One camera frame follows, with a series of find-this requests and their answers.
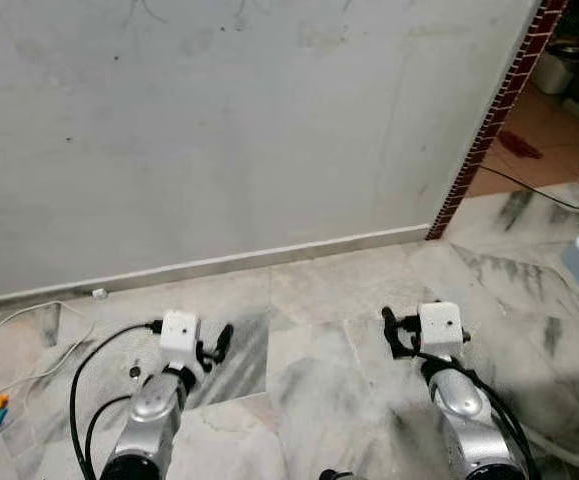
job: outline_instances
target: wall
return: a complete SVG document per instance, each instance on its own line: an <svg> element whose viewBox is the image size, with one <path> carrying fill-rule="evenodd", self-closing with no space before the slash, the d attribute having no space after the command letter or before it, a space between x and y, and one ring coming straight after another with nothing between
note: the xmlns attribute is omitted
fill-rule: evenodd
<svg viewBox="0 0 579 480"><path fill-rule="evenodd" d="M433 221L535 0L0 0L0 294Z"/></svg>

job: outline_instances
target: black cord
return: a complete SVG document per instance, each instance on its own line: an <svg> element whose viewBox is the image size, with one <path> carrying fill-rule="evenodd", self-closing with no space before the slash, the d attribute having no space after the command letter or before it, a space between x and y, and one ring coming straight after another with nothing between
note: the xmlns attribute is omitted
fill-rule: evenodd
<svg viewBox="0 0 579 480"><path fill-rule="evenodd" d="M104 412L108 407L110 407L114 403L122 402L123 400L129 400L130 398L131 395L123 395L122 397L116 397L113 400L109 400L102 407L100 407L96 411L96 413L93 414L91 422L89 422L89 427L87 427L87 437L85 439L85 461L87 462L87 465L89 466L92 472L93 472L93 463L91 461L91 439L93 437L93 429L96 426L98 417L100 417L100 415L102 415L102 412Z"/></svg>
<svg viewBox="0 0 579 480"><path fill-rule="evenodd" d="M76 425L76 390L78 388L78 379L80 378L80 374L82 370L85 368L89 360L100 351L102 347L107 345L109 342L118 338L120 335L130 332L132 330L138 330L141 328L151 328L153 330L154 323L141 323L137 325L132 325L130 327L123 328L122 330L114 333L109 338L107 338L104 342L98 345L88 356L83 360L80 364L76 373L73 376L73 380L71 381L71 392L69 394L69 427L71 430L71 442L73 443L73 449L76 452L76 458L78 459L78 465L80 466L80 470L82 471L85 480L96 480L96 476L93 472L93 469L89 468L87 461L82 453L82 448L80 446L80 440L78 439L78 427Z"/></svg>
<svg viewBox="0 0 579 480"><path fill-rule="evenodd" d="M538 195L541 195L541 196L543 196L543 197L545 197L545 198L548 198L548 199L551 200L552 202L559 203L560 205L563 205L563 206L568 207L568 208L573 208L574 210L579 210L579 206L578 206L578 205L572 205L571 203L567 203L567 202L565 202L564 200L560 200L559 198L552 197L551 195L547 195L546 193L541 192L541 191L538 190L537 188L534 188L534 187L532 187L532 186L530 186L530 185L527 185L527 184L524 183L524 182L521 182L521 181L518 180L517 178L510 177L509 175L507 175L507 174L505 174L505 173L499 172L498 170L495 170L495 169L493 169L493 168L485 167L484 165L480 165L480 168L483 169L483 170L486 170L486 171L488 171L488 172L495 173L496 175L500 175L501 177L504 177L504 178L506 178L506 179L509 180L509 181L512 181L512 182L514 182L514 183L517 183L518 185L526 188L527 190L531 190L532 192L537 193Z"/></svg>
<svg viewBox="0 0 579 480"><path fill-rule="evenodd" d="M527 440L527 437L525 435L524 430L522 429L522 426L520 425L520 422L518 421L516 416L513 414L511 409L507 406L507 404L498 396L498 394L495 392L495 390L493 388L491 388L485 382L480 380L480 378L478 377L478 375L476 375L476 373L474 371L467 370L467 369L461 367L458 363L448 362L447 360L444 360L444 359L437 357L435 355L431 355L429 353L416 352L416 351L411 350L411 349L407 349L407 350L410 352L410 355L412 357L417 356L417 357L423 358L427 361L440 364L443 367L452 368L454 370L457 370L458 372L462 373L463 375L465 375L469 379L471 379L471 381L473 381L473 383L475 384L476 387L483 390L485 392L485 394L487 395L487 397L489 398L489 401L491 402L491 406L498 413L500 421L503 423L505 428L509 431L509 434L512 436L512 438L514 439L514 441L518 445L518 448L520 448L520 451L522 452L523 456L525 457L525 460L527 462L527 469L529 470L529 478L531 480L540 480L540 478L542 477L540 474L540 470L538 469L538 466L536 465L536 462L533 458L533 455L531 454L531 448L529 446L529 441Z"/></svg>

